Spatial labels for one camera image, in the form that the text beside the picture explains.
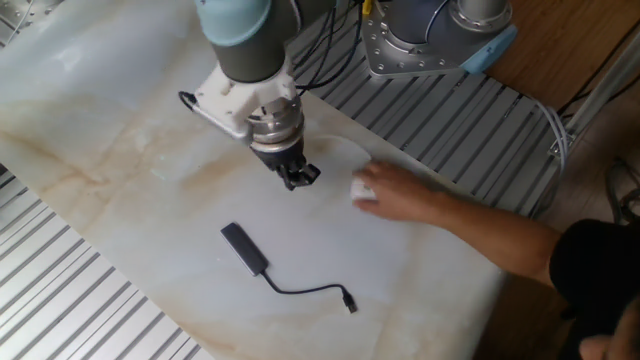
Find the person's right hand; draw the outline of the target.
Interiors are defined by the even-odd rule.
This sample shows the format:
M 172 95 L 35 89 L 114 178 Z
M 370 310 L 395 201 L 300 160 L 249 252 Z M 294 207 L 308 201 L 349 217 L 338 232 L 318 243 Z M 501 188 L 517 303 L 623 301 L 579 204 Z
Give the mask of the person's right hand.
M 360 210 L 388 220 L 437 224 L 441 196 L 409 170 L 388 162 L 370 162 L 354 177 L 375 194 L 373 200 L 353 201 Z

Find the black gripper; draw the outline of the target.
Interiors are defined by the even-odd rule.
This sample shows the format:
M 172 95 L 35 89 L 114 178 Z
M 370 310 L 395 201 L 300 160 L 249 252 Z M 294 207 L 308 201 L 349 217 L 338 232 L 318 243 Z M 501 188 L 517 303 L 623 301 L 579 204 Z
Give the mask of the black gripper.
M 307 163 L 303 138 L 275 144 L 254 142 L 252 151 L 267 168 L 278 173 L 289 191 L 312 185 L 321 174 L 316 166 Z

